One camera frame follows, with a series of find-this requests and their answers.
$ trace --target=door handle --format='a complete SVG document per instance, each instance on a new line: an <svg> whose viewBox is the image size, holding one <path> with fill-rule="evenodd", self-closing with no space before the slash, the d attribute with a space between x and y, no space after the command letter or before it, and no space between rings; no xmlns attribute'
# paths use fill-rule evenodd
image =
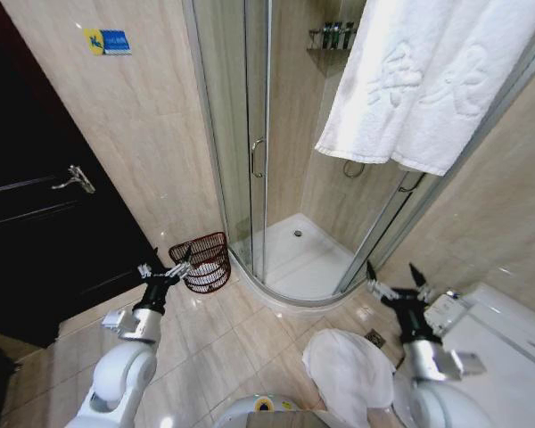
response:
<svg viewBox="0 0 535 428"><path fill-rule="evenodd" d="M68 185L72 183L79 183L81 187L83 187L83 190L85 190L87 193L95 193L95 188L89 181L89 179L86 177L86 175L83 173L81 168L79 166L70 165L68 168L68 171L71 174L71 178L66 181L65 183L61 183L60 185L53 185L52 190L59 190L64 187L67 187Z"/></svg>
<svg viewBox="0 0 535 428"><path fill-rule="evenodd" d="M256 148L258 148L258 145L265 142L266 139L264 137L258 138L251 147L251 173L257 178L264 177L264 173L256 172Z"/></svg>

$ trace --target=sign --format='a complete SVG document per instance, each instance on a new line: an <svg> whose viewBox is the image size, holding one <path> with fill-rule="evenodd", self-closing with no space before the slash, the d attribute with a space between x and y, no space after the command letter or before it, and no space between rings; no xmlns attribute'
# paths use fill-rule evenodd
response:
<svg viewBox="0 0 535 428"><path fill-rule="evenodd" d="M83 29L93 55L131 55L125 31L120 29Z"/></svg>

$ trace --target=shower enclosure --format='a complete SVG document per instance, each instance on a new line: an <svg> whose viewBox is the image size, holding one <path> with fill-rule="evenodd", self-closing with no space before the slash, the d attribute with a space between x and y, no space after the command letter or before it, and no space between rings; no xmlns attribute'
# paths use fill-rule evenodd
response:
<svg viewBox="0 0 535 428"><path fill-rule="evenodd" d="M502 90L443 178L315 152L349 58L344 30L352 43L364 5L184 0L229 249L258 287L296 305L338 300L367 260L380 267L514 98ZM325 46L329 23L342 31Z"/></svg>

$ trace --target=white towel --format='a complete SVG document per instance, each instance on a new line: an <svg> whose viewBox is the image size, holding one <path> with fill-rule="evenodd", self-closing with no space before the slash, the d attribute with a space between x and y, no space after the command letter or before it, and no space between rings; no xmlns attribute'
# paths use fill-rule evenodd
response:
<svg viewBox="0 0 535 428"><path fill-rule="evenodd" d="M535 31L535 0L368 0L316 150L442 176Z"/></svg>

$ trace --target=shower shelf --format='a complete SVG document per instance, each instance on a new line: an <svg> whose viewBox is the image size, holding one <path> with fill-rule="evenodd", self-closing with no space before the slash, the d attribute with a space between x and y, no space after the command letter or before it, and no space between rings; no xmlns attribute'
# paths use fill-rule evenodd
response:
<svg viewBox="0 0 535 428"><path fill-rule="evenodd" d="M325 39L325 33L328 33L328 38ZM354 27L347 28L321 28L310 29L309 39L310 43L307 48L308 51L350 51L357 29Z"/></svg>

